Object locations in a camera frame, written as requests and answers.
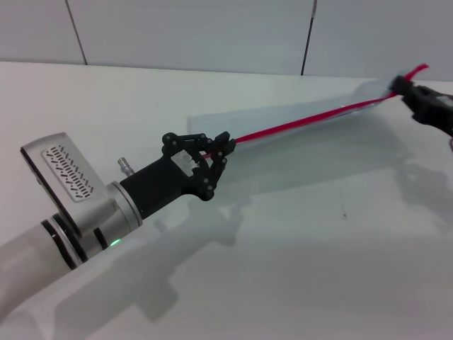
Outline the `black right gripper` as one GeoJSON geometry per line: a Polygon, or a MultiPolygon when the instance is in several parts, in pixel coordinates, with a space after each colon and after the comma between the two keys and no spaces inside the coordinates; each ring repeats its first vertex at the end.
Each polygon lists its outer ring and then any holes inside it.
{"type": "Polygon", "coordinates": [[[452,95],[426,86],[414,86],[410,79],[402,75],[393,80],[392,94],[402,97],[414,121],[452,136],[452,95]]]}

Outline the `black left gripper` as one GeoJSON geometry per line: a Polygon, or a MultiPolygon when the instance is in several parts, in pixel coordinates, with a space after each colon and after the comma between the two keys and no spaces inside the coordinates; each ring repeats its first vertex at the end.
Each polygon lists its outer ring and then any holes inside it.
{"type": "Polygon", "coordinates": [[[236,140],[224,131],[214,139],[206,134],[176,135],[169,132],[162,137],[165,147],[194,149],[206,152],[212,161],[209,166],[198,152],[182,150],[163,155],[154,163],[120,182],[142,217],[149,217],[184,195],[194,195],[208,201],[222,176],[227,156],[236,148],[236,140]]]}

